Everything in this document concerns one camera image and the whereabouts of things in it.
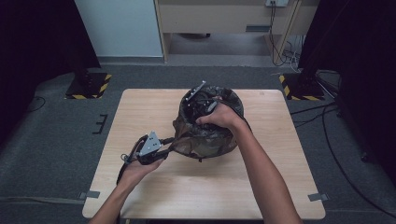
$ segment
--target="hazard tape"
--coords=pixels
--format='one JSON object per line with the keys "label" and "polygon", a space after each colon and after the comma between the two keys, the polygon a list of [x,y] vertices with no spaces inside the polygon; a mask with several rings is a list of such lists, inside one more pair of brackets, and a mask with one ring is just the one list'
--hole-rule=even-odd
{"label": "hazard tape", "polygon": [[317,97],[317,96],[308,96],[308,95],[293,95],[290,92],[289,86],[285,81],[284,76],[279,77],[280,82],[282,83],[283,90],[285,92],[286,98],[288,100],[309,100],[309,101],[318,101],[318,100],[324,100],[324,97]]}
{"label": "hazard tape", "polygon": [[105,77],[105,80],[103,81],[103,84],[97,92],[97,94],[93,95],[85,95],[85,94],[72,94],[72,95],[66,95],[64,99],[75,99],[75,100],[84,100],[84,99],[100,99],[102,98],[103,94],[105,93],[105,90],[107,88],[108,82],[110,81],[111,75],[107,74]]}

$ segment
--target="white wall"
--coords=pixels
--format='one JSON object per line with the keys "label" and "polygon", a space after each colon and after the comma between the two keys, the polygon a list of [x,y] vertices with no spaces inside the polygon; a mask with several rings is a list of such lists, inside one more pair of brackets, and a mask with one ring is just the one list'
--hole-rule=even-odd
{"label": "white wall", "polygon": [[162,57],[154,1],[76,0],[97,56]]}

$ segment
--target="metal bracket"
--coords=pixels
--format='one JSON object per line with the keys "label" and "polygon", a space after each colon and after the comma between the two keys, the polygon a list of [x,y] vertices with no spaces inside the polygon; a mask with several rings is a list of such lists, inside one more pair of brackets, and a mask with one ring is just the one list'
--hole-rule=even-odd
{"label": "metal bracket", "polygon": [[161,143],[157,137],[157,134],[155,134],[155,132],[151,132],[145,142],[145,145],[143,145],[142,149],[140,150],[139,156],[142,157],[148,155],[149,153],[157,151],[160,148]]}
{"label": "metal bracket", "polygon": [[206,81],[202,81],[202,84],[199,87],[197,87],[197,89],[191,92],[191,95],[188,98],[186,98],[186,101],[188,102],[192,98],[192,96],[194,96],[195,93],[197,93],[205,84]]}

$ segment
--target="person's right hand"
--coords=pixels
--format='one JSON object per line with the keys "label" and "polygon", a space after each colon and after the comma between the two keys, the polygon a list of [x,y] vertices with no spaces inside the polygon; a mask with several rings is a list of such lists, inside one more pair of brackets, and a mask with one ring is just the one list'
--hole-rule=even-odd
{"label": "person's right hand", "polygon": [[218,103],[213,113],[198,118],[197,124],[212,123],[223,128],[231,129],[237,122],[243,121],[239,116],[227,105]]}

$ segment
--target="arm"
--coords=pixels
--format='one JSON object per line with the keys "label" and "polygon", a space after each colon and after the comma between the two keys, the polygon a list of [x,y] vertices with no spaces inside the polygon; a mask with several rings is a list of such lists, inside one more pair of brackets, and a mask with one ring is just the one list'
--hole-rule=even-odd
{"label": "arm", "polygon": [[227,105],[196,120],[230,129],[247,167],[247,175],[265,223],[302,223],[282,175],[276,169],[248,125]]}
{"label": "arm", "polygon": [[110,196],[99,211],[90,220],[90,223],[114,224],[128,195],[134,187],[151,171],[157,169],[163,160],[155,161],[150,165],[142,165],[139,161],[133,161],[125,169],[120,183],[113,189]]}

